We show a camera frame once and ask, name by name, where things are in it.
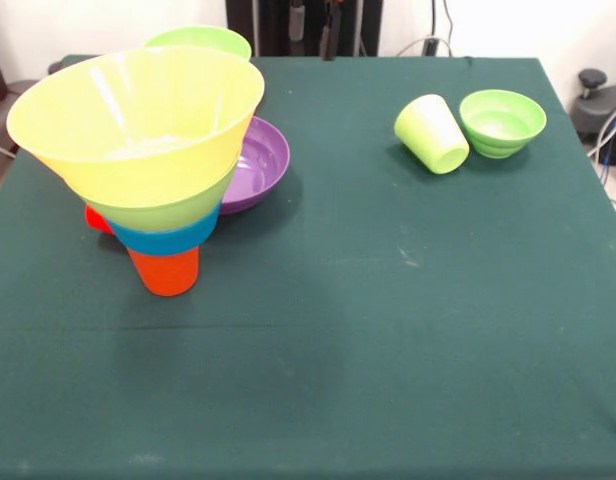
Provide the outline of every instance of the stacked bowls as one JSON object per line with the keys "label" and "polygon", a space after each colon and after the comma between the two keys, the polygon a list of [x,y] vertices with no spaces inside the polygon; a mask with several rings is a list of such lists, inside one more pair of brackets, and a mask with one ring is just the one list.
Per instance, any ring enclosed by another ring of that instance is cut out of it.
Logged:
{"label": "stacked bowls", "polygon": [[263,92],[238,55],[145,48],[42,80],[12,107],[8,131],[106,218],[150,291],[177,295],[197,279]]}

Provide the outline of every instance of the blue bowl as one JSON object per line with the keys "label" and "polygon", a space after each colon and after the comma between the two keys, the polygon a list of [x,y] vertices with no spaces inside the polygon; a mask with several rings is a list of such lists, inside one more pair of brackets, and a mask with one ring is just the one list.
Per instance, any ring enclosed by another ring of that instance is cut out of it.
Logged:
{"label": "blue bowl", "polygon": [[110,228],[126,248],[130,248],[144,255],[154,255],[165,257],[167,255],[177,255],[187,252],[204,243],[212,234],[217,225],[217,217],[221,203],[201,220],[188,225],[187,227],[166,230],[164,232],[142,232],[122,227],[108,220]]}

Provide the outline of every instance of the green bowl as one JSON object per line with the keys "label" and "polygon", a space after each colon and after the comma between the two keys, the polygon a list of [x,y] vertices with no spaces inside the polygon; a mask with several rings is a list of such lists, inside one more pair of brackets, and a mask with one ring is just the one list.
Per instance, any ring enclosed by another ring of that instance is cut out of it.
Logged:
{"label": "green bowl", "polygon": [[193,45],[195,47],[215,48],[250,60],[250,43],[237,32],[214,25],[182,27],[161,33],[150,39],[146,47],[165,47],[170,45]]}
{"label": "green bowl", "polygon": [[546,127],[546,112],[537,102],[507,90],[471,93],[459,115],[472,146],[488,158],[509,157]]}
{"label": "green bowl", "polygon": [[186,227],[212,212],[230,185],[237,164],[212,187],[176,203],[157,207],[125,208],[83,201],[117,225],[142,232],[162,232]]}

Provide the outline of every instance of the plastic cup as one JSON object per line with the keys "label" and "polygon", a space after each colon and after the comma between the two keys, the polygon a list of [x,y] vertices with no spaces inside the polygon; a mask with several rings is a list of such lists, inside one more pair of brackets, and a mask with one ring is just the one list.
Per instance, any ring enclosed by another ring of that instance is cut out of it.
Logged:
{"label": "plastic cup", "polygon": [[443,97],[435,94],[416,98],[395,121],[397,137],[437,174],[458,168],[470,147]]}
{"label": "plastic cup", "polygon": [[127,249],[146,288],[155,295],[173,297],[190,290],[199,276],[199,247],[167,256],[145,255]]}

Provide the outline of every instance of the white wall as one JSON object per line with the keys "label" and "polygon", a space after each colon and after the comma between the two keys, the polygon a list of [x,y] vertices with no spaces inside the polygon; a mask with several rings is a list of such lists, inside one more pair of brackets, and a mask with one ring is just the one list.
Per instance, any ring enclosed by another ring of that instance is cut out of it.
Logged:
{"label": "white wall", "polygon": [[68,53],[138,48],[193,23],[225,26],[225,1],[0,0],[0,65],[7,81],[41,78]]}
{"label": "white wall", "polygon": [[[437,3],[437,34],[444,35]],[[601,68],[616,83],[616,0],[448,0],[448,7],[457,56],[538,57],[564,104],[579,93],[577,73],[585,67]],[[386,0],[383,15],[380,55],[430,32],[430,0]],[[420,52],[421,44],[409,54]]]}
{"label": "white wall", "polygon": [[[247,8],[250,1],[243,1]],[[447,23],[437,2],[443,34]],[[601,68],[616,83],[616,0],[448,0],[448,5],[455,55],[539,57],[564,103],[579,92],[576,77],[584,67]],[[225,1],[0,0],[0,63],[9,81],[40,78],[68,53],[134,48],[191,23],[226,25]],[[384,0],[380,54],[394,55],[429,29],[430,0]],[[420,51],[418,46],[409,53]]]}

